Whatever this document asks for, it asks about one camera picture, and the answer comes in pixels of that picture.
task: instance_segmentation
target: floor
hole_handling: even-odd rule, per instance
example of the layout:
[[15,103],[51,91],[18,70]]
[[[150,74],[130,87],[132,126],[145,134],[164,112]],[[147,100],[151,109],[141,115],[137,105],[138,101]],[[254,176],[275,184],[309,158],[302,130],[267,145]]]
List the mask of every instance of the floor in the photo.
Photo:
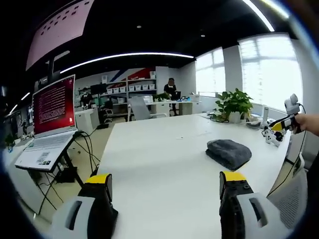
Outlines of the floor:
[[[110,124],[109,128],[106,129],[99,129],[92,133],[91,140],[93,146],[93,154],[98,158],[101,159],[105,145],[108,141],[108,138],[112,132],[112,128],[114,124],[119,122],[125,122],[124,119],[115,119],[113,123]],[[85,140],[83,138],[77,139],[77,141],[87,149]],[[78,167],[78,174],[82,181],[87,180],[91,174],[91,166],[89,161],[88,153],[86,153],[79,145],[73,143],[71,145],[71,149],[69,150],[70,158],[74,164],[74,166]],[[283,164],[282,170],[277,178],[277,181],[274,184],[273,189],[275,189],[282,181],[284,181],[285,177],[287,176],[288,172],[291,169],[291,164],[285,162]],[[80,191],[80,186],[75,183],[63,183],[63,184],[53,184],[53,188],[56,190],[58,195],[61,199],[65,202],[68,199],[72,198],[73,196],[77,195]],[[52,202],[52,204],[58,208],[62,205],[61,199],[59,199],[51,188],[47,193],[48,199]],[[54,208],[50,205],[50,203],[45,200],[41,209],[40,216],[34,216],[31,210],[28,209],[27,206],[21,204],[22,208],[24,209],[25,213],[29,217],[29,219],[33,222],[35,227],[43,234],[49,234],[50,231],[50,222],[52,220],[52,216],[55,212]]]

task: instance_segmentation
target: laptop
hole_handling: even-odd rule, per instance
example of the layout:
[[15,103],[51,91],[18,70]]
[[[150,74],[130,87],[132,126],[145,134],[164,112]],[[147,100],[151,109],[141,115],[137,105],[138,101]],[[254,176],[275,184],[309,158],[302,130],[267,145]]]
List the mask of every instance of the laptop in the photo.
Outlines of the laptop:
[[58,80],[32,96],[34,141],[15,166],[50,171],[77,131],[74,116],[75,75]]

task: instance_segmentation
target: window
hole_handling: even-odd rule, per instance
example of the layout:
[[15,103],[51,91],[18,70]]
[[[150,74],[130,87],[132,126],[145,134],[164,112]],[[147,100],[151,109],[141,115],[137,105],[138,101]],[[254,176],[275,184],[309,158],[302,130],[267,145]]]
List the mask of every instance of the window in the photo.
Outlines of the window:
[[302,103],[302,78],[288,35],[271,34],[239,41],[243,91],[252,102],[286,111],[284,101],[295,93]]
[[196,59],[196,92],[201,96],[215,97],[225,91],[223,49],[217,48]]

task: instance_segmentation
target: pink screen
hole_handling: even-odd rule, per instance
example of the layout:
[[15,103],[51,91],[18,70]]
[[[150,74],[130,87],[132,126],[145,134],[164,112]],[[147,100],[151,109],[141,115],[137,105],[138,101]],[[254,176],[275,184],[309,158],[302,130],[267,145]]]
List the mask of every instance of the pink screen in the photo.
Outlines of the pink screen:
[[74,76],[55,82],[33,95],[34,133],[75,126]]

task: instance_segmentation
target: mesh chair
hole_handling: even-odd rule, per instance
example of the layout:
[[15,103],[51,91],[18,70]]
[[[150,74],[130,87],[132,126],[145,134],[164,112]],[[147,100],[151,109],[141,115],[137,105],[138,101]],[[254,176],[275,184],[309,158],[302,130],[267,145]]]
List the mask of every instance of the mesh chair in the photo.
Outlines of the mesh chair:
[[299,170],[291,181],[280,186],[268,197],[280,211],[280,219],[289,229],[293,229],[303,216],[308,199],[307,175]]
[[134,117],[136,120],[148,120],[157,118],[157,116],[167,117],[167,114],[150,114],[148,107],[145,104],[143,97],[134,97],[129,99],[129,104],[131,105]]

